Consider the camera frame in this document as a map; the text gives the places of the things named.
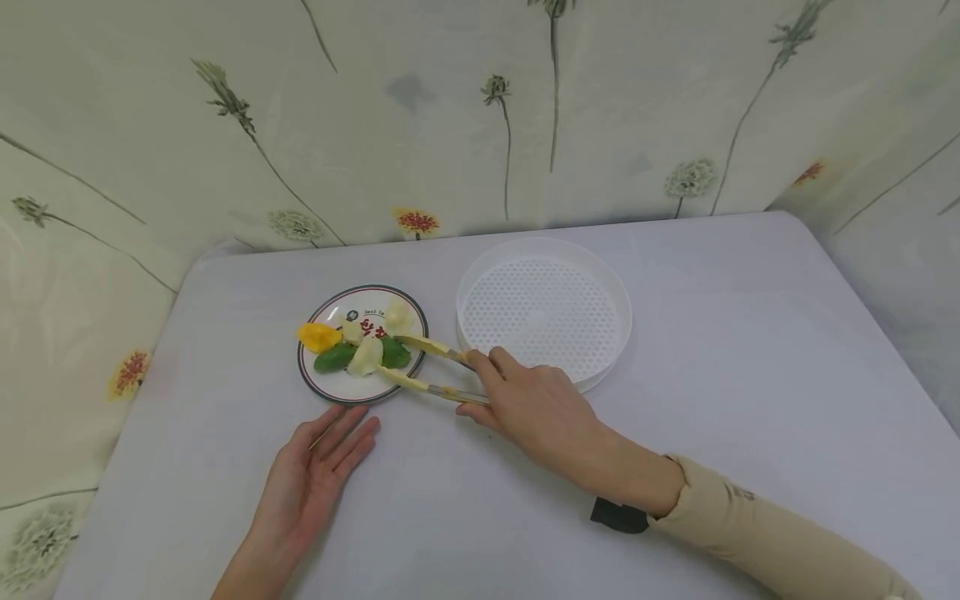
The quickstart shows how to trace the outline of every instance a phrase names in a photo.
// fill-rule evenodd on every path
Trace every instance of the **table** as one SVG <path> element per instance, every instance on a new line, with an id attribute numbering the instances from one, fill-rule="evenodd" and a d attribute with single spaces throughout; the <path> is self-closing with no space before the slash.
<path id="1" fill-rule="evenodd" d="M 506 233 L 198 263 L 72 553 L 59 600 L 203 598 L 268 467 L 324 403 L 297 326 L 377 282 L 454 342 L 460 273 Z M 540 231 L 623 278 L 633 336 L 588 393 L 601 419 L 686 454 L 895 565 L 927 598 L 960 589 L 960 440 L 805 227 L 783 213 Z M 420 377 L 464 385 L 455 365 Z M 401 393 L 373 408 L 354 473 L 296 598 L 752 598 L 744 576 L 656 533 L 588 521 L 593 500 Z"/>

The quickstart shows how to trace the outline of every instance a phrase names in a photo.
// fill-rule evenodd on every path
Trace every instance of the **hand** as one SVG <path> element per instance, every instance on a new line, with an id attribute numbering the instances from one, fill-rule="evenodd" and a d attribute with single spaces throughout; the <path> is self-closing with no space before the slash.
<path id="1" fill-rule="evenodd" d="M 282 593 L 310 544 L 330 521 L 347 478 L 373 449 L 378 418 L 353 431 L 367 410 L 334 406 L 319 419 L 297 427 L 274 459 L 250 532 L 213 600 L 259 600 Z"/>
<path id="2" fill-rule="evenodd" d="M 600 422 L 566 373 L 527 369 L 503 348 L 491 350 L 490 358 L 472 350 L 467 359 L 491 406 L 461 404 L 458 415 L 501 434 L 585 492 L 653 516 L 676 506 L 685 485 L 680 466 Z"/>

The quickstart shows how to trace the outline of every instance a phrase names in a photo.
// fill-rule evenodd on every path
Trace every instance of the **fabric backdrop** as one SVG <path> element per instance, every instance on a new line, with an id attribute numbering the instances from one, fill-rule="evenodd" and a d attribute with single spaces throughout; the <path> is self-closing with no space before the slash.
<path id="1" fill-rule="evenodd" d="M 4 2 L 0 598 L 51 594 L 224 240 L 785 208 L 956 426 L 958 67 L 957 0 Z"/>

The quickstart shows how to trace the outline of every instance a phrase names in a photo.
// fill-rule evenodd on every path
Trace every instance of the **black wristband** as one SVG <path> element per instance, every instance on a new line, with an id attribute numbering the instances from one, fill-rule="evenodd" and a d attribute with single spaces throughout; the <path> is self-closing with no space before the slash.
<path id="1" fill-rule="evenodd" d="M 622 534 L 642 534 L 650 527 L 647 514 L 632 506 L 620 506 L 610 500 L 597 498 L 593 504 L 593 513 L 590 520 L 594 523 L 606 525 Z"/>

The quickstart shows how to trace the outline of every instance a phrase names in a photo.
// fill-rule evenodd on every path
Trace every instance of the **arm sleeve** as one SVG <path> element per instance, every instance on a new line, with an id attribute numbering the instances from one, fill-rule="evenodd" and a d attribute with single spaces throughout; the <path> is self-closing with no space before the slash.
<path id="1" fill-rule="evenodd" d="M 784 598 L 919 600 L 877 557 L 682 456 L 686 486 L 653 529 L 727 561 Z"/>

